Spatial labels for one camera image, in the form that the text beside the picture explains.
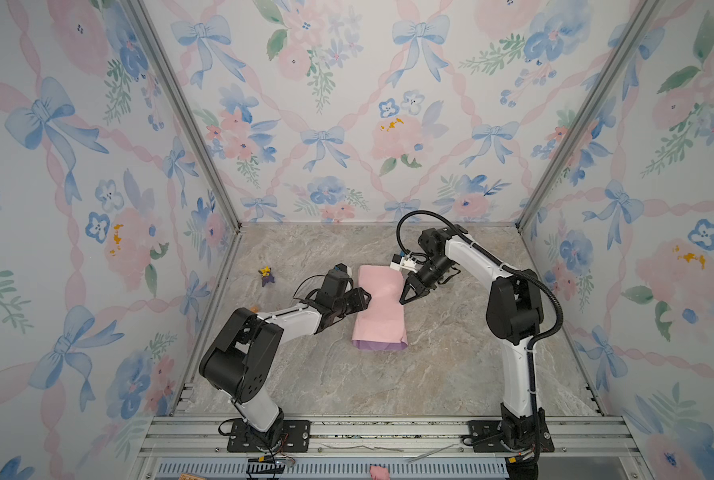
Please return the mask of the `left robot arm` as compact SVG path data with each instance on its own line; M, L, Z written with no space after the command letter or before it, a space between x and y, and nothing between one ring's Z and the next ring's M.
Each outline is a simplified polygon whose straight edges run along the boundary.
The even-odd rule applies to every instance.
M199 374L226 394L239 413L228 433L235 438L231 451L276 453L284 445L285 415L265 388L279 347L368 309L372 296L355 284L346 265L338 264L320 278L319 287L285 309L236 309L202 356Z

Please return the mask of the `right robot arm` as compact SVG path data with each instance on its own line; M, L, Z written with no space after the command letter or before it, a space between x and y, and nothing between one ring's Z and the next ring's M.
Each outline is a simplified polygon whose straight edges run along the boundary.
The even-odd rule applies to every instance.
M469 435L475 447L498 440L508 451L534 457L549 435L540 406L535 368L536 344L562 327L561 305L529 269L518 270L474 241L457 225L428 228L418 238L419 253L407 248L395 231L401 253L391 267L407 272L399 303L406 305L429 295L450 280L451 270L464 270L487 288L485 319L501 342L504 394L498 432L484 438Z

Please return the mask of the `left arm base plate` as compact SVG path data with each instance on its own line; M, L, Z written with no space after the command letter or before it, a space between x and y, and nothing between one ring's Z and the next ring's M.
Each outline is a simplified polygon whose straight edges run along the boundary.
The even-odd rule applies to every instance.
M220 426L219 433L227 437L230 453L306 453L311 426L308 420L282 420L261 432L244 421L234 421L229 432L224 432Z

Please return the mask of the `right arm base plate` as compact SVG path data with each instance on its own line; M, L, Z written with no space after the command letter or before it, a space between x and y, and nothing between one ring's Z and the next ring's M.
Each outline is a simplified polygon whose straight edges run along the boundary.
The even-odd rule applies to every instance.
M536 428L531 419L517 423L472 420L467 427L468 433L461 437L461 441L477 453L526 454L535 447Z

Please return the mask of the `purple wrapping paper sheet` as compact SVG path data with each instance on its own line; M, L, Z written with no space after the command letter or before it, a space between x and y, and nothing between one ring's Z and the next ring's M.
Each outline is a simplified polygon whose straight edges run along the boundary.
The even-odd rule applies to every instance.
M404 278L386 266L362 265L358 285L371 295L368 308L357 314L352 344L367 351L401 351L408 347L404 306L399 303Z

